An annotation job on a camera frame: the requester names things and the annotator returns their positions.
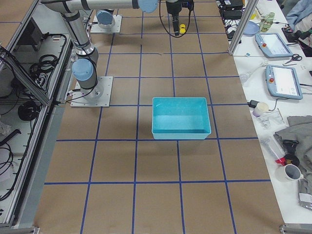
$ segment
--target gray cloth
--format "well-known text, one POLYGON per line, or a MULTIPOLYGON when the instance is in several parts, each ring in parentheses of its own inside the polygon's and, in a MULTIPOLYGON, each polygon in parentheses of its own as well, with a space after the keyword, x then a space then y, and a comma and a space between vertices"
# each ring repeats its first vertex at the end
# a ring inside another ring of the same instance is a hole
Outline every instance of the gray cloth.
MULTIPOLYGON (((298 183, 299 192, 312 195, 312 116, 291 116, 287 118, 289 127, 275 133, 274 137, 283 147, 283 140, 297 140, 296 156, 300 160, 298 168, 304 179, 298 183)), ((300 204, 312 210, 312 204, 300 204)))

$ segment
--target teal plastic bin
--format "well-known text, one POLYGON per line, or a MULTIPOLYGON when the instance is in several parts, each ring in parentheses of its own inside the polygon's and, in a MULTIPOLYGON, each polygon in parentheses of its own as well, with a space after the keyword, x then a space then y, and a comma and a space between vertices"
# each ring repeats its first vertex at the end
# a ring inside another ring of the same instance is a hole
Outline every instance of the teal plastic bin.
POLYGON ((152 133, 155 139, 205 139, 211 133, 206 99, 153 98, 152 133))

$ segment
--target metal mounting plate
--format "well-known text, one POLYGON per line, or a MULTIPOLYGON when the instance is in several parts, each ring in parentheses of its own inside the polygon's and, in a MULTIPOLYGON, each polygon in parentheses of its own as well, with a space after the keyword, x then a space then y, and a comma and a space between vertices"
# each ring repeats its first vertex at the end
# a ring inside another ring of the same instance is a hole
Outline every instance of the metal mounting plate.
MULTIPOLYGON (((116 15, 113 16, 115 19, 115 25, 111 28, 101 28, 99 27, 98 24, 94 24, 91 27, 91 34, 112 34, 112 33, 120 33, 120 28, 121 28, 121 20, 122 20, 122 15, 116 15)), ((96 16, 94 16, 93 22, 97 22, 98 19, 96 16)))
MULTIPOLYGON (((104 88, 103 95, 96 99, 95 102, 89 102, 85 98, 79 98, 71 102, 71 107, 73 108, 90 108, 90 107, 109 107, 111 100, 112 86, 113 86, 113 77, 98 77, 99 85, 102 85, 104 88)), ((78 82, 76 83, 75 89, 80 89, 78 82)), ((81 97, 81 92, 75 92, 73 95, 74 98, 81 97)))

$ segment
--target red object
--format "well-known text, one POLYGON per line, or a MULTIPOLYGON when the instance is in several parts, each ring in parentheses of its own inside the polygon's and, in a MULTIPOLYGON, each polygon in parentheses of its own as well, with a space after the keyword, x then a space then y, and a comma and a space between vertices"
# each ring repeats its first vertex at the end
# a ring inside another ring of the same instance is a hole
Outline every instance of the red object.
POLYGON ((278 164, 281 164, 283 166, 286 165, 286 159, 284 157, 282 157, 282 158, 280 158, 278 160, 275 160, 275 162, 278 163, 278 164))

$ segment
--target glass bottle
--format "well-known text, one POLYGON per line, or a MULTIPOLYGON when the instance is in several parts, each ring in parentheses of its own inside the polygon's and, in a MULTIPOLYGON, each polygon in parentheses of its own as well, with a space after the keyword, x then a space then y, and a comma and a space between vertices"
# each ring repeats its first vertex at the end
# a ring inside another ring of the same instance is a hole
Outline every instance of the glass bottle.
POLYGON ((269 14, 267 14, 264 17, 264 19, 261 20, 261 22, 260 22, 260 31, 261 32, 267 32, 268 31, 268 29, 273 24, 274 16, 275 16, 275 13, 270 12, 269 14))

